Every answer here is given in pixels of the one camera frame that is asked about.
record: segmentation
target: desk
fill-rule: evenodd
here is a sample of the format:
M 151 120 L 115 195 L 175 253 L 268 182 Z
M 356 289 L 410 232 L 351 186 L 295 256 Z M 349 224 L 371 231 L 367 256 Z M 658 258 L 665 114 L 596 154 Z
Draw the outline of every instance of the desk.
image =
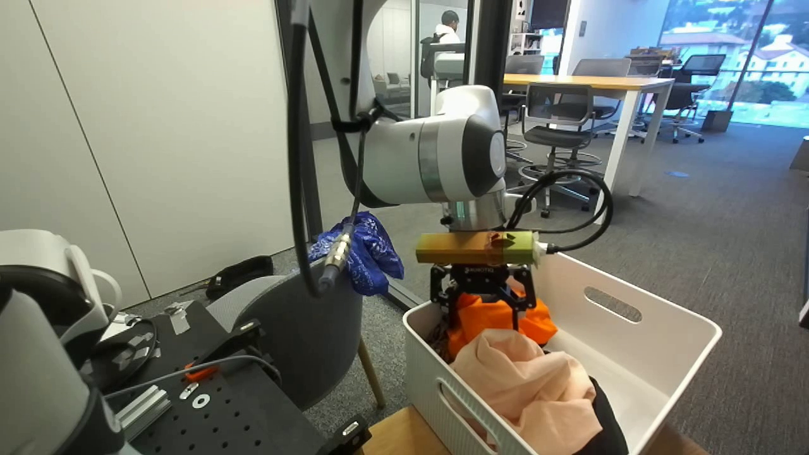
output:
M 616 172 L 627 149 L 627 139 L 639 109 L 639 100 L 645 93 L 658 93 L 658 104 L 654 104 L 654 117 L 649 123 L 648 138 L 658 138 L 660 133 L 660 123 L 661 123 L 661 111 L 667 104 L 667 96 L 672 92 L 672 78 L 624 78 L 624 76 L 531 76 L 531 73 L 505 73 L 503 76 L 505 86 L 540 86 L 540 85 L 583 85 L 591 86 L 594 93 L 611 93 L 611 96 L 621 96 L 621 111 L 620 111 L 620 123 L 616 123 L 616 133 L 611 139 L 611 149 L 608 149 L 608 159 L 606 159 L 606 169 L 603 169 L 603 182 L 608 191 L 615 191 L 616 186 Z M 645 141 L 645 152 L 639 159 L 645 159 L 648 154 L 653 154 L 654 141 Z M 636 163 L 634 172 L 630 176 L 630 195 L 636 198 L 641 181 L 639 181 L 639 169 L 641 163 Z

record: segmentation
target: gray floor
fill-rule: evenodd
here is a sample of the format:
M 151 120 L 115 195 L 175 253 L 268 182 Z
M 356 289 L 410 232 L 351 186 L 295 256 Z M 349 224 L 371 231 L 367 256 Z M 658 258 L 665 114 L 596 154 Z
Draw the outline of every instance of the gray floor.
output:
M 809 178 L 789 172 L 799 130 L 731 128 L 706 144 L 660 141 L 641 198 L 620 195 L 608 232 L 576 258 L 706 313 L 725 336 L 672 409 L 672 422 L 710 454 L 809 451 L 809 332 L 803 303 Z M 608 139 L 591 148 L 603 154 Z M 318 154 L 327 224 L 349 208 L 330 154 Z M 411 260 L 420 232 L 442 231 L 440 208 L 377 211 L 407 264 L 404 287 L 428 297 L 428 269 Z M 371 422 L 407 404 L 401 311 L 368 298 L 363 340 L 388 408 L 373 413 L 353 363 L 309 418 L 323 430 L 363 413 Z

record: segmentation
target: white storage box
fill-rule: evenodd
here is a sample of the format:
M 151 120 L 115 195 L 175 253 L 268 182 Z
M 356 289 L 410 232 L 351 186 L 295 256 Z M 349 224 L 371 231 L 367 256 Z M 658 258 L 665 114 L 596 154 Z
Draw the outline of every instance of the white storage box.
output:
M 536 294 L 552 307 L 558 326 L 548 349 L 574 354 L 602 385 L 630 454 L 639 454 L 649 444 L 721 340 L 721 330 L 706 316 L 568 256 L 540 260 Z M 531 454 L 507 422 L 428 347 L 425 336 L 435 332 L 436 321 L 436 303 L 404 313 L 404 382 L 411 404 L 452 454 Z

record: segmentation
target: office chair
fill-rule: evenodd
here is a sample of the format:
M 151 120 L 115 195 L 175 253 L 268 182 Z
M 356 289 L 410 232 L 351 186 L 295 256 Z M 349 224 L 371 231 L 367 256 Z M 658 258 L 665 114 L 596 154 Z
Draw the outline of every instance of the office chair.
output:
M 693 138 L 693 139 L 698 139 L 698 144 L 706 141 L 706 138 L 699 133 L 684 128 L 684 123 L 693 120 L 698 111 L 694 93 L 708 88 L 708 86 L 694 86 L 693 76 L 718 76 L 723 63 L 725 63 L 725 53 L 694 53 L 678 72 L 660 73 L 660 76 L 674 78 L 674 86 L 672 86 L 669 100 L 665 104 L 667 111 L 674 111 L 672 144 L 678 144 L 680 138 Z
M 538 53 L 534 56 L 505 56 L 505 73 L 540 73 L 544 59 Z M 529 92 L 526 88 L 505 88 L 500 93 L 500 120 L 503 120 L 503 135 L 507 138 L 507 120 L 510 114 L 524 117 Z
M 630 69 L 630 59 L 581 59 L 574 76 L 630 76 Z M 591 111 L 594 123 L 611 120 L 620 111 L 620 102 L 596 96 Z
M 382 388 L 362 345 L 362 297 L 349 278 L 339 278 L 327 297 L 313 298 L 297 273 L 247 281 L 213 302 L 209 313 L 225 332 L 253 318 L 262 336 L 258 349 L 271 354 L 280 373 L 277 388 L 300 409 L 323 399 L 362 359 L 377 408 L 383 408 Z
M 576 163 L 579 149 L 591 141 L 591 88 L 568 85 L 531 86 L 524 107 L 524 139 L 531 144 L 552 148 L 546 165 L 524 165 L 520 178 L 536 181 L 538 172 L 565 169 Z M 558 159 L 557 149 L 568 149 L 570 159 Z M 591 192 L 576 192 L 565 186 L 552 187 L 588 211 Z M 544 217 L 552 215 L 552 192 L 544 192 Z

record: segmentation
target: orange toy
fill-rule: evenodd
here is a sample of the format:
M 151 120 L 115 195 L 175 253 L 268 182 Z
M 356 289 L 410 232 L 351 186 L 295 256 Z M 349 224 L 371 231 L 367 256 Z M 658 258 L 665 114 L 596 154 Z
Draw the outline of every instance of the orange toy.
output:
M 483 302 L 477 294 L 460 294 L 454 303 L 458 326 L 448 334 L 448 353 L 454 354 L 473 342 L 483 330 L 514 330 L 514 311 L 505 302 Z M 536 345 L 548 345 L 557 334 L 548 307 L 536 298 L 519 321 L 520 334 Z

